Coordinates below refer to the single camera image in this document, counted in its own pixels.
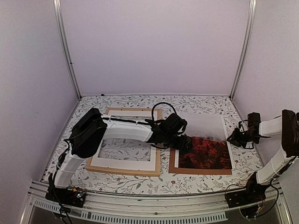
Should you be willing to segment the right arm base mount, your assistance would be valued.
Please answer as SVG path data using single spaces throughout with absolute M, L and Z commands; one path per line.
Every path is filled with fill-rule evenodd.
M 229 188 L 233 186 L 239 187 L 242 190 L 228 192 Z M 226 188 L 224 197 L 230 209 L 236 207 L 242 207 L 252 203 L 262 202 L 262 205 L 253 205 L 250 207 L 242 208 L 240 210 L 241 215 L 244 218 L 254 219 L 259 215 L 263 207 L 263 203 L 266 199 L 265 192 L 266 189 L 268 189 L 268 187 L 269 185 L 261 185 L 252 181 L 250 181 L 244 187 L 237 184 L 231 184 Z

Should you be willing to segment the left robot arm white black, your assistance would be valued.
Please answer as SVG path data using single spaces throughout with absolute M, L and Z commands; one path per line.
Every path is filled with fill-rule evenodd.
M 96 154 L 103 140 L 132 139 L 159 149 L 188 152 L 192 149 L 192 139 L 184 134 L 186 127 L 187 121 L 176 112 L 166 119 L 135 121 L 103 115 L 97 108 L 90 109 L 72 128 L 70 137 L 64 139 L 67 148 L 59 156 L 55 172 L 48 177 L 52 196 L 60 203 L 69 199 L 66 188 L 71 178 L 83 160 Z

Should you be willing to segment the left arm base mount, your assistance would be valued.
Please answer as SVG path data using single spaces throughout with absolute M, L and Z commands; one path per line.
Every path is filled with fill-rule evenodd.
M 73 189 L 58 188 L 54 185 L 55 177 L 56 173 L 51 173 L 48 177 L 49 186 L 45 199 L 62 205 L 83 208 L 86 199 L 86 191 L 79 187 Z

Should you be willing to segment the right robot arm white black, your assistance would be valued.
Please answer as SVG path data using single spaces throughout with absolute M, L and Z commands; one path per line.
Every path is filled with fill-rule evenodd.
M 261 169 L 254 172 L 247 180 L 247 189 L 242 192 L 242 200 L 252 203 L 260 195 L 258 187 L 268 186 L 280 177 L 299 157 L 299 114 L 283 109 L 281 114 L 270 120 L 261 120 L 261 115 L 252 112 L 240 121 L 227 141 L 244 149 L 249 143 L 257 145 L 260 140 L 274 139 L 272 146 L 278 150 Z

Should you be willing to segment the light wooden picture frame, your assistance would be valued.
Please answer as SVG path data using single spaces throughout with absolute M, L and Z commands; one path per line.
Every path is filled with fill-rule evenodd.
M 153 132 L 145 119 L 161 118 L 160 109 L 107 108 L 107 129 L 96 154 L 87 160 L 92 172 L 160 176 L 160 149 L 148 143 Z

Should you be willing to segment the clear acrylic glazing sheet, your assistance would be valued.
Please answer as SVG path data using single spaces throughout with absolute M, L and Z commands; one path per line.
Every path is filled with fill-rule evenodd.
M 131 139 L 103 140 L 97 157 L 125 161 L 150 161 L 151 146 Z

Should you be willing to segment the red forest landscape photo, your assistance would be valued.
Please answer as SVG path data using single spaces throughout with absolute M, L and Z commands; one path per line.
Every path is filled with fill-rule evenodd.
M 175 150 L 176 168 L 235 169 L 224 118 L 219 114 L 179 112 L 187 121 L 185 134 L 192 138 L 189 152 Z

